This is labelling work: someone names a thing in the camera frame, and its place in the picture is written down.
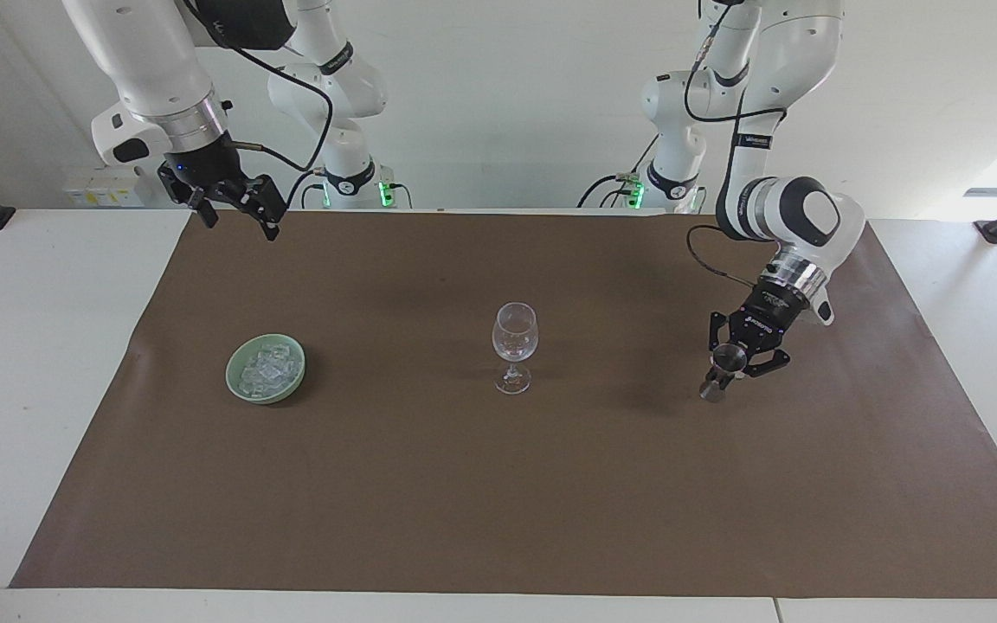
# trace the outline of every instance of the table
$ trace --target table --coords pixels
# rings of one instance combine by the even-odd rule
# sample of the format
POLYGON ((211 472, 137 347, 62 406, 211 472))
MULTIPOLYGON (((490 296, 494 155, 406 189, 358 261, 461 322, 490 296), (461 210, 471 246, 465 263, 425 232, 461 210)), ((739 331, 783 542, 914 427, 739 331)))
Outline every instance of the table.
MULTIPOLYGON (((106 392, 186 218, 178 210, 24 210, 0 233, 0 344, 11 344, 11 358, 0 356, 0 588, 106 392), (115 237, 124 244, 104 243, 115 237), (97 337, 73 339, 80 334, 97 337), (73 371, 70 387, 58 369, 73 371)), ((965 224, 873 225, 997 442, 997 248, 982 246, 965 224)), ((879 612, 926 620, 957 608, 997 618, 997 603, 781 601, 780 607, 792 622, 838 618, 834 612, 842 620, 879 612)), ((88 620, 110 608, 133 618, 126 620, 238 620, 241 612, 280 620, 300 612, 305 620, 312 612, 325 616, 318 620, 392 612, 400 620, 487 620, 487 613, 504 620, 778 620, 772 600, 0 591, 0 619, 11 612, 70 620, 66 613, 73 612, 88 620)))

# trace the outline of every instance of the black cable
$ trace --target black cable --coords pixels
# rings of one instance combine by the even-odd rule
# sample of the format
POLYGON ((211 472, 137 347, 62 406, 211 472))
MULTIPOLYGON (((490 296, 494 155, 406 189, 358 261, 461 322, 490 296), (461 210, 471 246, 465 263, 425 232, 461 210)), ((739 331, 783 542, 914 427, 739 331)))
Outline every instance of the black cable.
MULTIPOLYGON (((634 164, 634 167, 629 170, 630 174, 637 173, 637 169, 638 169, 638 167, 640 167, 640 163, 645 162, 645 157, 647 157, 647 155, 648 155, 649 152, 652 152, 653 147, 656 145, 656 142, 659 141, 659 140, 660 140, 660 135, 659 134, 657 134, 656 137, 653 137, 653 141, 649 143, 648 147, 645 147, 645 153, 640 154, 640 157, 637 158, 637 163, 634 164)), ((622 182, 621 186, 618 186, 618 189, 619 190, 626 189, 625 182, 622 182)), ((618 195, 614 195, 614 200, 612 202, 610 202, 610 208, 613 208, 617 204, 618 204, 618 195)))
POLYGON ((203 17, 202 13, 198 12, 198 9, 195 8, 195 5, 191 3, 190 0, 183 0, 183 5, 185 5, 187 11, 189 11, 190 14, 193 17, 195 17, 196 20, 198 20, 198 23, 201 23, 203 25, 203 28, 206 29, 207 33, 209 33, 210 39, 213 39, 218 44, 218 46, 222 46, 223 48, 230 48, 230 50, 237 52, 238 55, 244 56, 244 58, 247 61, 253 63, 257 67, 262 68, 262 70, 265 70, 270 74, 276 74, 280 78, 290 83, 297 84, 297 86, 303 87, 308 91, 313 91, 317 95, 319 95, 322 100, 325 100, 325 125, 322 126, 321 129, 321 137, 318 138, 318 144, 315 146, 315 149, 313 149, 313 154, 310 155, 310 161, 306 163, 306 166, 300 169, 300 170, 309 170, 310 167, 313 166, 313 163, 318 161, 318 155, 321 154, 321 149, 322 147, 325 146, 325 139, 329 137, 329 127, 333 121, 333 99, 330 99, 329 94, 325 93, 325 91, 322 91, 321 88, 317 88, 313 84, 294 78, 293 75, 286 74, 286 72, 280 71, 280 69, 277 67, 269 66, 268 63, 265 63, 261 59, 257 59, 256 56, 250 55, 249 52, 242 50, 242 48, 238 48, 236 46, 230 46, 230 44, 226 43, 225 41, 224 33, 219 31, 214 24, 208 23, 205 17, 203 17))
POLYGON ((407 192, 407 203, 410 205, 410 209, 415 208, 415 198, 410 194, 410 186, 405 184, 391 184, 392 189, 403 189, 407 192))
POLYGON ((698 252, 695 251, 695 244, 693 244, 692 241, 691 241, 691 237, 699 229, 713 229, 713 230, 715 230, 715 232, 718 232, 719 234, 723 234, 724 235, 723 230, 721 230, 720 228, 715 228, 715 226, 713 226, 713 225, 695 225, 695 226, 693 226, 693 228, 688 229, 687 230, 687 251, 691 252, 691 256, 693 257, 693 259, 695 259, 695 261, 697 261, 701 267, 707 269, 707 271, 712 272, 712 273, 714 273, 715 275, 717 275, 719 277, 724 277, 725 279, 730 279, 730 280, 736 281, 737 283, 739 283, 739 284, 741 284, 741 285, 743 285, 745 287, 748 287, 748 288, 755 288, 756 284, 753 284, 752 281, 748 281, 747 279, 740 279, 740 277, 735 277, 733 275, 730 275, 730 273, 726 273, 724 271, 719 271, 719 269, 716 269, 715 267, 710 266, 709 264, 705 263, 705 261, 703 261, 703 259, 701 259, 701 257, 699 257, 698 252))
MULTIPOLYGON (((606 193, 606 196, 604 196, 602 198, 602 201, 598 202, 598 208, 606 208, 606 200, 608 200, 608 198, 610 198, 610 197, 613 197, 614 198, 614 202, 617 202, 618 201, 618 197, 632 196, 632 194, 633 193, 630 193, 629 190, 614 190, 613 193, 606 193)), ((612 202, 612 204, 610 204, 610 208, 614 207, 614 202, 612 202)))
POLYGON ((232 146, 233 149, 235 149, 235 150, 244 150, 246 152, 261 152, 261 153, 268 154, 269 157, 276 158, 276 159, 278 159, 278 161, 281 161, 285 165, 287 165, 289 167, 292 167, 292 169, 294 169, 294 170, 301 170, 301 172, 304 172, 304 173, 306 172, 306 170, 309 169, 309 167, 306 167, 304 169, 304 167, 302 167, 300 164, 294 162, 291 158, 285 157, 284 154, 281 154, 281 153, 273 150, 272 147, 266 147, 264 145, 260 145, 260 143, 245 143, 245 142, 241 142, 241 141, 230 141, 229 142, 229 146, 232 146))
POLYGON ((585 204, 585 202, 587 202, 587 197, 590 197, 590 193, 594 193, 595 189, 598 189, 599 186, 602 186, 603 184, 607 184, 609 182, 613 182, 614 180, 617 180, 617 178, 618 178, 617 175, 607 175, 606 177, 603 177, 601 180, 594 182, 594 184, 590 185, 590 188, 587 189, 587 192, 582 194, 582 198, 581 200, 579 200, 579 204, 576 207, 582 208, 582 205, 585 204))
POLYGON ((748 113, 743 113, 740 109, 737 109, 736 115, 733 115, 733 117, 699 117, 699 115, 695 114, 695 111, 691 109, 691 84, 695 82, 695 75, 699 72, 699 68, 703 66, 703 61, 710 53, 710 46, 713 43, 713 40, 715 40, 717 32, 721 30, 721 24, 725 21, 725 17, 729 16, 729 12, 731 12, 732 9, 733 7, 725 7, 725 12, 717 18, 717 22, 713 24, 713 27, 710 29, 710 34, 707 35, 707 39, 705 39, 703 43, 703 47, 699 49, 698 56, 695 59, 695 64, 691 66, 691 74, 687 76, 687 87, 684 87, 684 107, 687 109, 687 114, 691 115, 691 118, 696 121, 705 123, 723 123, 724 121, 740 121, 740 119, 751 119, 753 117, 763 117, 765 114, 780 113, 780 115, 782 115, 782 117, 780 117, 780 122, 782 122, 787 118, 787 109, 784 109, 784 107, 748 113))
MULTIPOLYGON (((744 91, 741 91, 741 99, 736 103, 736 110, 741 111, 744 106, 744 91)), ((736 158, 736 135, 741 131, 741 120, 733 122, 733 134, 729 142, 729 162, 725 163, 725 178, 721 181, 721 190, 717 193, 716 209, 724 209, 725 201, 729 198, 729 182, 733 174, 733 159, 736 158)))
POLYGON ((308 177, 313 175, 313 170, 308 170, 306 173, 299 175, 298 180, 294 180, 294 185, 290 189, 290 193, 287 194, 287 207, 290 208, 290 204, 294 202, 294 195, 298 194, 298 188, 305 182, 308 177))
POLYGON ((705 208, 705 200, 707 200, 707 198, 709 198, 710 191, 707 190, 707 188, 705 188, 705 186, 699 186, 699 189, 695 190, 695 193, 696 194, 697 193, 703 193, 703 201, 699 203, 699 209, 698 209, 698 212, 703 212, 703 208, 705 208))
POLYGON ((314 189, 319 189, 319 190, 322 190, 322 192, 325 192, 325 185, 324 184, 310 184, 309 186, 307 186, 307 188, 302 189, 302 198, 299 201, 299 205, 301 206, 302 209, 306 209, 306 194, 309 193, 310 190, 314 190, 314 189))

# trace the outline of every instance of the glass base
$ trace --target glass base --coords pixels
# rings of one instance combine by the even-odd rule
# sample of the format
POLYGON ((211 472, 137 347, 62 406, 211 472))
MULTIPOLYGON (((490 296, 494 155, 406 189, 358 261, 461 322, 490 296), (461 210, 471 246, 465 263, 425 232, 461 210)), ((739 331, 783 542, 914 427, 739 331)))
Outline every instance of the glass base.
POLYGON ((530 389, 530 382, 533 380, 533 375, 530 374, 529 368, 526 368, 521 363, 511 363, 510 366, 503 366, 499 374, 502 376, 496 380, 495 389, 502 391, 506 395, 524 393, 525 390, 530 389))

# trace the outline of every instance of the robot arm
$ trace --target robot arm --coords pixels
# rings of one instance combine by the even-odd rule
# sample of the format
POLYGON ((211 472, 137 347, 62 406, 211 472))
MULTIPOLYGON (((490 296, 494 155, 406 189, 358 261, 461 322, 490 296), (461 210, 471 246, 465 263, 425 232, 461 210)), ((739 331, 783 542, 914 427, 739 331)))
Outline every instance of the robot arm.
POLYGON ((333 0, 299 0, 298 27, 290 43, 309 62, 283 67, 285 74, 320 87, 332 102, 273 75, 268 94, 277 109, 313 133, 325 129, 325 197, 333 208, 383 208, 393 204, 390 170, 368 150, 353 119, 375 117, 387 106, 383 76, 357 55, 333 11, 333 0))
MULTIPOLYGON (((293 32, 284 0, 199 0, 211 23, 226 24, 250 48, 276 48, 293 32)), ((210 202, 252 216, 274 240, 287 205, 272 178, 250 178, 229 137, 226 106, 195 55, 174 0, 63 0, 72 24, 115 86, 121 101, 92 124, 99 153, 110 164, 164 154, 159 170, 173 201, 213 228, 210 202)))
POLYGON ((813 178, 765 175, 787 110, 835 66, 843 1, 705 0, 703 12, 709 34, 692 71, 660 76, 646 87, 646 112, 660 129, 661 146, 641 182, 652 186, 650 201, 680 205, 704 156, 699 124, 733 121, 717 225, 733 240, 780 244, 741 307, 730 316, 711 315, 711 368, 701 395, 716 402, 733 380, 791 362, 779 347, 803 312, 833 323, 826 286, 858 243, 865 218, 854 200, 828 193, 813 178), (727 340, 720 337, 725 326, 727 340), (756 362, 768 352, 770 359, 756 362))

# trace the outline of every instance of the green bowl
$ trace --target green bowl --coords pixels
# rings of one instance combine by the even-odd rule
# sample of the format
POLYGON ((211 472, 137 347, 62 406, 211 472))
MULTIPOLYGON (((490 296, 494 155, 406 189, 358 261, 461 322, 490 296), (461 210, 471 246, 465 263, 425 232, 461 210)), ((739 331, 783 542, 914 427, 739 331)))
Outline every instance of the green bowl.
POLYGON ((274 405, 276 402, 287 398, 289 395, 294 394, 294 390, 298 389, 298 386, 302 385, 302 377, 306 375, 306 352, 302 350, 302 344, 296 342, 294 338, 285 335, 278 334, 268 334, 261 335, 260 337, 254 337, 248 340, 245 344, 241 345, 234 352, 233 356, 229 358, 229 363, 226 363, 225 367, 225 383, 229 387, 229 391, 232 391, 233 395, 237 398, 241 398, 245 402, 252 402, 253 405, 274 405), (248 363, 248 359, 256 355, 257 352, 261 351, 261 348, 265 346, 274 346, 275 344, 288 344, 288 346, 294 348, 298 351, 298 375, 294 377, 293 382, 277 391, 276 394, 265 395, 264 398, 249 398, 248 395, 241 393, 239 386, 241 386, 241 372, 245 370, 245 366, 248 363))

